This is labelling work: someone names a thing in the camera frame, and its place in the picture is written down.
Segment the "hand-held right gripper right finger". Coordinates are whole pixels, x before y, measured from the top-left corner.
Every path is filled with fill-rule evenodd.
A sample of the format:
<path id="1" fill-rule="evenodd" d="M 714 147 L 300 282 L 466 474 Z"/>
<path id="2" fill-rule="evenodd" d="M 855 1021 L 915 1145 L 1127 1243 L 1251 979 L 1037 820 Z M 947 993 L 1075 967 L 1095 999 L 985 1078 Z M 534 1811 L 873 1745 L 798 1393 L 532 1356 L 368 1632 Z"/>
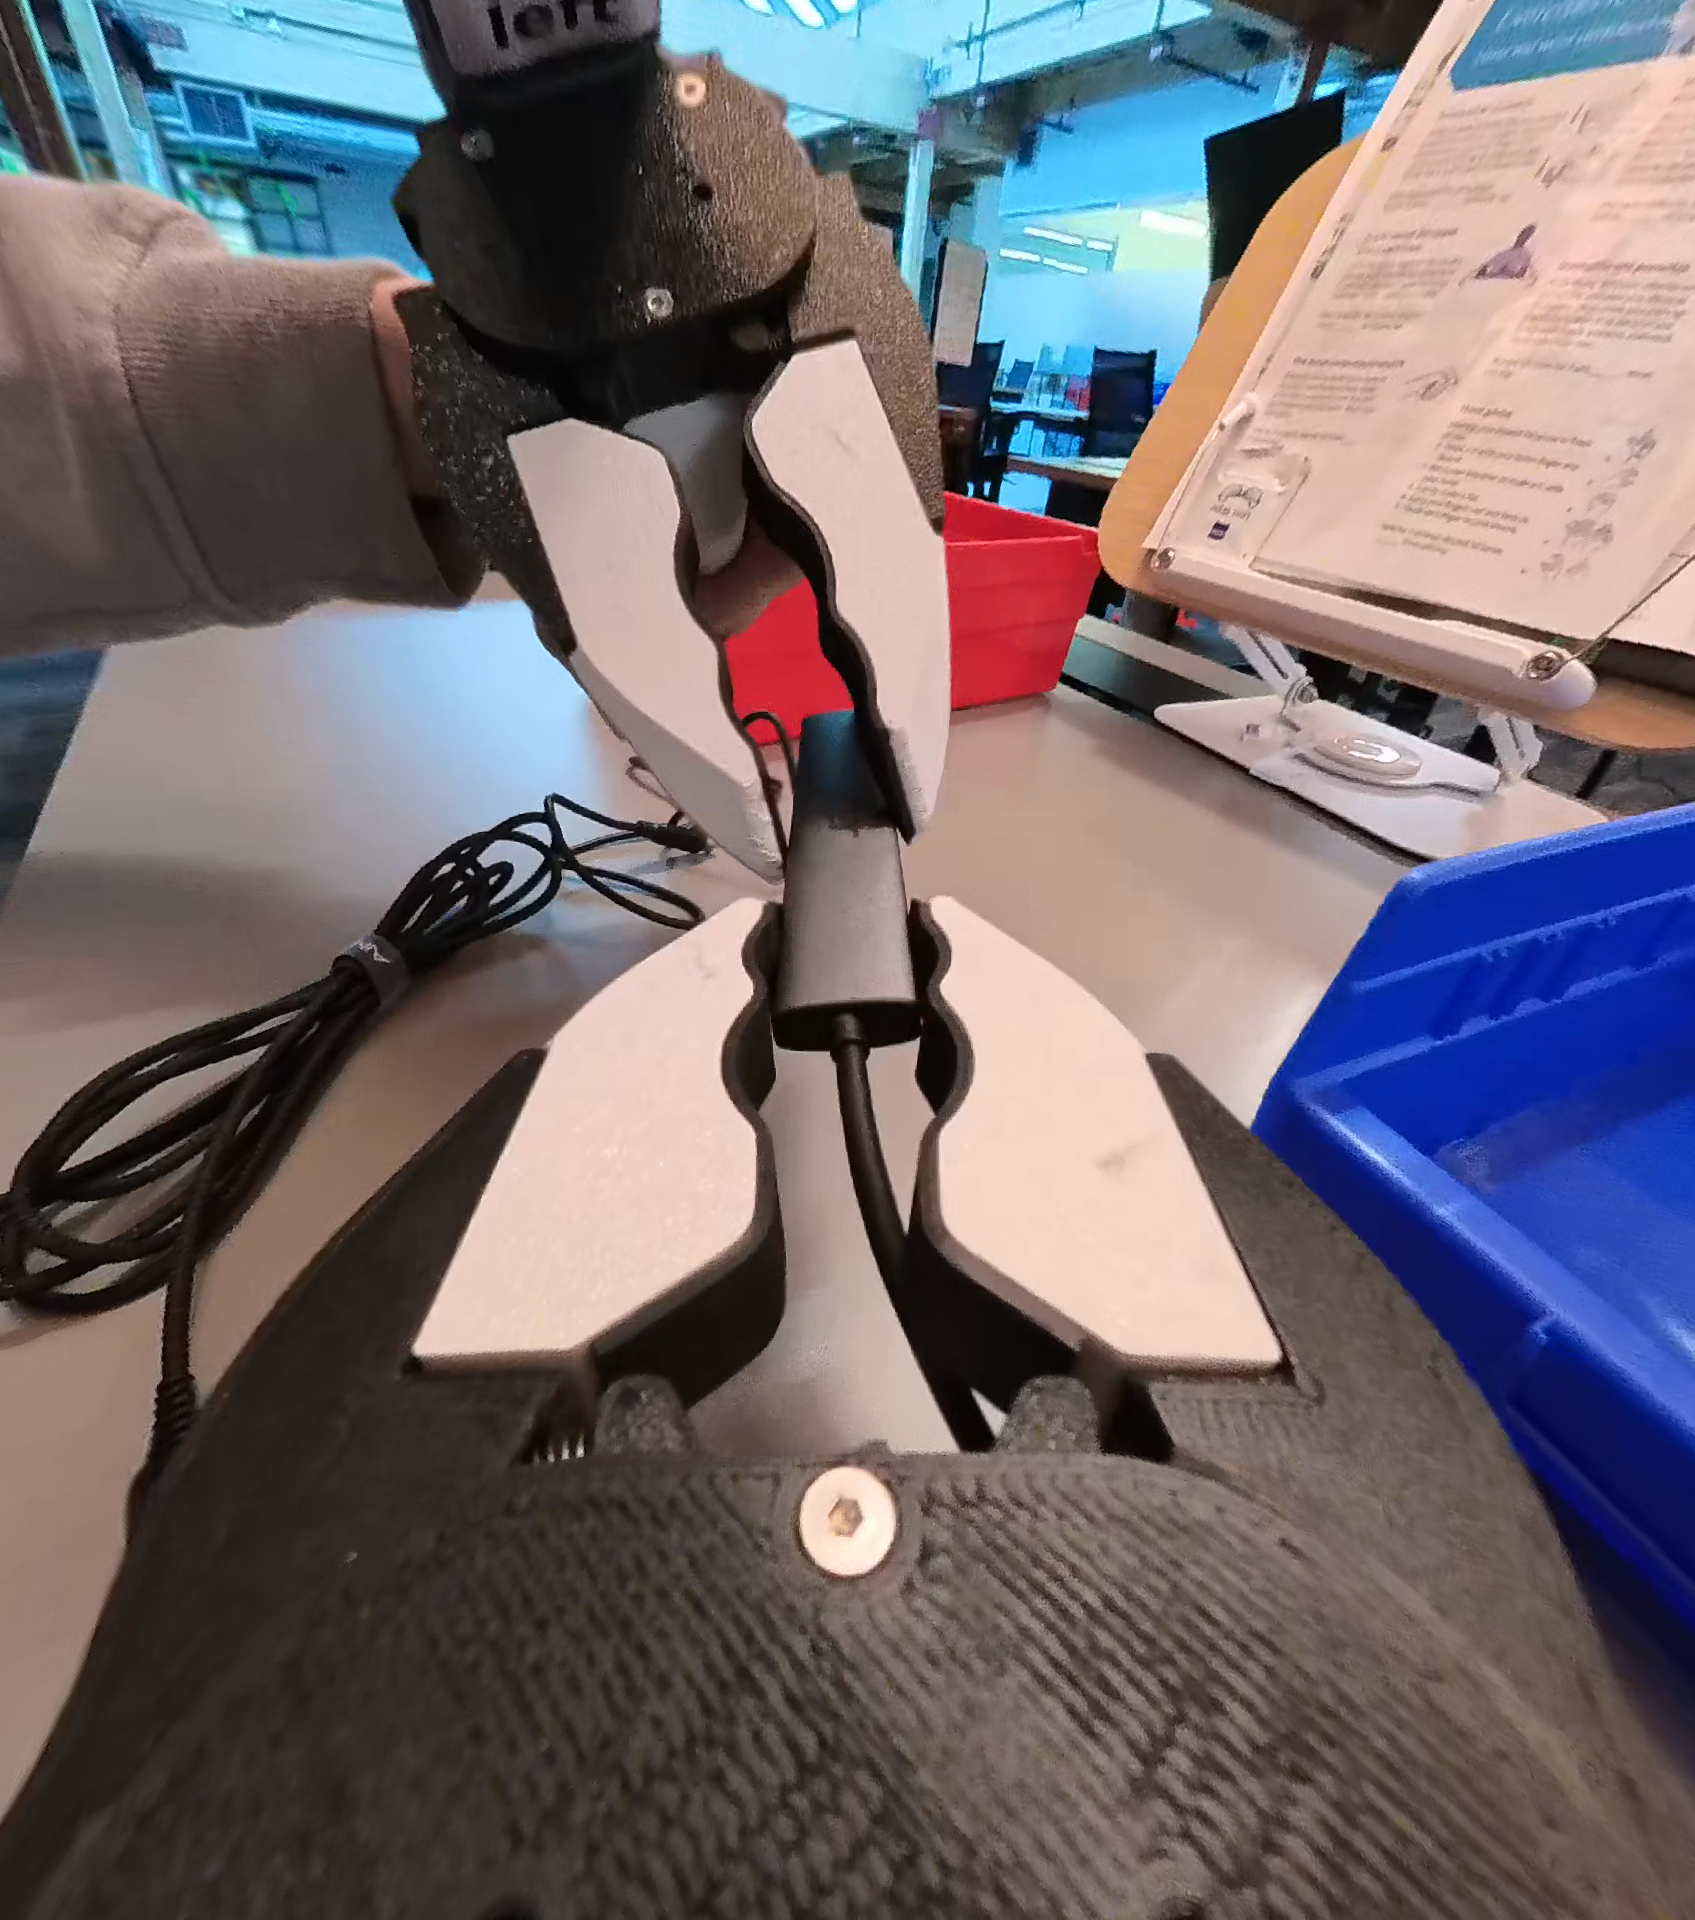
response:
<path id="1" fill-rule="evenodd" d="M 1267 1379 L 1287 1354 L 1155 1059 L 1073 976 L 947 893 L 919 899 L 907 1329 L 1007 1412 L 1087 1384 L 1107 1420 L 1163 1379 Z"/>

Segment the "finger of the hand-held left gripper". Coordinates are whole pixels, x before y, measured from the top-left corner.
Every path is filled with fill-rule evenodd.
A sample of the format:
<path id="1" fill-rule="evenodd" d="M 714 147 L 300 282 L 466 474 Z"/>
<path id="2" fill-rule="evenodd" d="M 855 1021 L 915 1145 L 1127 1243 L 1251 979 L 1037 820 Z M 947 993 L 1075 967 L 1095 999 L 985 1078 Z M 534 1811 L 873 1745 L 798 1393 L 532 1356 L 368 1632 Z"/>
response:
<path id="1" fill-rule="evenodd" d="M 666 456 L 590 422 L 528 428 L 508 454 L 568 620 L 572 677 L 720 849 L 780 884 L 776 812 L 692 605 L 698 558 Z"/>
<path id="2" fill-rule="evenodd" d="M 823 657 L 907 842 L 931 824 L 953 711 L 945 541 L 855 339 L 796 350 L 744 422 L 746 485 L 810 584 Z"/>

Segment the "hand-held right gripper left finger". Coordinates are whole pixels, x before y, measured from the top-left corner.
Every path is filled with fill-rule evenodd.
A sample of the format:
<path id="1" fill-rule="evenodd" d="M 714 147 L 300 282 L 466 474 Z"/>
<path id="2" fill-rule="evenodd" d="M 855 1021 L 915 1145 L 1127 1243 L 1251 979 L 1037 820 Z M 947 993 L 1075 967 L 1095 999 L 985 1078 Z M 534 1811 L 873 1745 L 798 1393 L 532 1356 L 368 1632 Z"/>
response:
<path id="1" fill-rule="evenodd" d="M 620 973 L 534 1059 L 412 1356 L 428 1376 L 630 1377 L 700 1404 L 764 1354 L 786 1240 L 764 1101 L 780 912 L 740 899 Z"/>

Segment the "grey USB hub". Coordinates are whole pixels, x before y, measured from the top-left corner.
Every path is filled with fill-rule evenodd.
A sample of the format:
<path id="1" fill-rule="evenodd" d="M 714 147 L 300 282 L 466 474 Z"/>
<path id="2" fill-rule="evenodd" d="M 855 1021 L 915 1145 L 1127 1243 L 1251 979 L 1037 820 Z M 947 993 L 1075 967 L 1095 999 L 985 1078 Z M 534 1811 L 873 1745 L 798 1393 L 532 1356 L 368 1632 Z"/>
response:
<path id="1" fill-rule="evenodd" d="M 827 1052 L 839 1021 L 867 1048 L 911 1043 L 921 1008 L 903 840 L 849 711 L 812 714 L 794 772 L 772 1033 Z"/>

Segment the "blue plastic bin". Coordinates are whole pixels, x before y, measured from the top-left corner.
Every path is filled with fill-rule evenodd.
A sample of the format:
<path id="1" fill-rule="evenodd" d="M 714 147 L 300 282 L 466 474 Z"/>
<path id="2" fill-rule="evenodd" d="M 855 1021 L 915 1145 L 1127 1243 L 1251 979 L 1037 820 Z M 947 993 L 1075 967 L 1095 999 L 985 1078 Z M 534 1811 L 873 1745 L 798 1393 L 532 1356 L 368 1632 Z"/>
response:
<path id="1" fill-rule="evenodd" d="M 1253 1131 L 1695 1659 L 1695 804 L 1403 874 Z"/>

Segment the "grey desk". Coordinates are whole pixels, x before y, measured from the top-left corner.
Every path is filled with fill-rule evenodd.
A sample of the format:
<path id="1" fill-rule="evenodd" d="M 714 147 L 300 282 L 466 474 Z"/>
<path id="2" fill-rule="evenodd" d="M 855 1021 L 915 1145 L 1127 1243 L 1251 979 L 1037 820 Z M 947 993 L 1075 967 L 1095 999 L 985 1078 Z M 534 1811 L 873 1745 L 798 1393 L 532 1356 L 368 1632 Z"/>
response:
<path id="1" fill-rule="evenodd" d="M 114 652 L 0 916 L 0 1188 L 98 1070 L 306 984 L 460 835 L 566 794 L 652 812 L 514 602 Z M 1069 687 L 961 714 L 907 852 L 1249 1119 L 1399 864 Z M 332 1234 L 658 931 L 564 897 L 380 1027 L 198 1292 L 210 1386 Z M 146 1449 L 160 1304 L 0 1311 L 0 1816 L 92 1637 Z"/>

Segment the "person's left hand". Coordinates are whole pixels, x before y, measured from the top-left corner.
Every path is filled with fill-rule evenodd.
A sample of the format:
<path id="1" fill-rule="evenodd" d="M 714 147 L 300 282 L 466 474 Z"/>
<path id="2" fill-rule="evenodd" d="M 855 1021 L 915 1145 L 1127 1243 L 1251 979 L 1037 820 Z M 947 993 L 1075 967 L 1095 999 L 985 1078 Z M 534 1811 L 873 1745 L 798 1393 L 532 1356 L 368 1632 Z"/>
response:
<path id="1" fill-rule="evenodd" d="M 750 517 L 734 556 L 696 576 L 690 605 L 706 631 L 728 639 L 804 580 L 800 564 Z"/>

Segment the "red plastic bin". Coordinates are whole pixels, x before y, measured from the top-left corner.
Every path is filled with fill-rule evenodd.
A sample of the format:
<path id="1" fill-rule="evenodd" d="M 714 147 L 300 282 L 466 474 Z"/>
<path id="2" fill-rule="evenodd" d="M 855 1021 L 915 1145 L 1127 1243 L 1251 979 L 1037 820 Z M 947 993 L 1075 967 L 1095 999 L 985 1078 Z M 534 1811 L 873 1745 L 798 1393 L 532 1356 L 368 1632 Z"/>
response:
<path id="1" fill-rule="evenodd" d="M 951 701 L 989 707 L 1049 691 L 1099 577 L 1097 534 L 961 492 L 945 494 Z M 817 642 L 812 587 L 798 584 L 724 648 L 738 714 L 770 711 L 798 732 L 847 705 Z"/>

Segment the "black monitor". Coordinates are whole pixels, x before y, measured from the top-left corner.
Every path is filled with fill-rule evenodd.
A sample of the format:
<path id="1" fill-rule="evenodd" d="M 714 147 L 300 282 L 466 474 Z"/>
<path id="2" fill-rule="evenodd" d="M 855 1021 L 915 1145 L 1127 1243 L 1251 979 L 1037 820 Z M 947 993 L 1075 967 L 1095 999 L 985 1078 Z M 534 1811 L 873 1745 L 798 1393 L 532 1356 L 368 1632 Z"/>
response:
<path id="1" fill-rule="evenodd" d="M 1203 140 L 1209 282 L 1229 275 L 1279 198 L 1343 138 L 1343 93 L 1281 108 Z"/>

